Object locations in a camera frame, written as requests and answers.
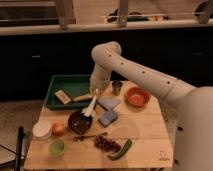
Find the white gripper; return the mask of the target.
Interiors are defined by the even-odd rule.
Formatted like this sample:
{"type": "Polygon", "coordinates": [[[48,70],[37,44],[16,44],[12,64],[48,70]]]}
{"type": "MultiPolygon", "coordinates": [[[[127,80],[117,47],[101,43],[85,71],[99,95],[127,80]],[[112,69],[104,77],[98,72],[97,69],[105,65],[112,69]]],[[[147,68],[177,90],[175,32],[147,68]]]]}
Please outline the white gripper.
{"type": "Polygon", "coordinates": [[[94,76],[91,76],[89,88],[90,94],[92,96],[96,95],[97,97],[100,97],[108,88],[109,83],[110,83],[109,80],[98,79],[94,76]]]}

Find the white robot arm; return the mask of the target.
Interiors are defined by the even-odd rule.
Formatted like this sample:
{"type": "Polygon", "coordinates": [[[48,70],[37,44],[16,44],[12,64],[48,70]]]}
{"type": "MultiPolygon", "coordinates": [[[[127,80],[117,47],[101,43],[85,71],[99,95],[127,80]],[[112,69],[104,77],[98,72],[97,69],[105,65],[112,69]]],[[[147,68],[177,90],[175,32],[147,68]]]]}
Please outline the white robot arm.
{"type": "Polygon", "coordinates": [[[213,171],[213,86],[195,87],[127,60],[117,42],[95,46],[91,57],[91,90],[105,90],[116,72],[177,111],[173,171],[213,171]]]}

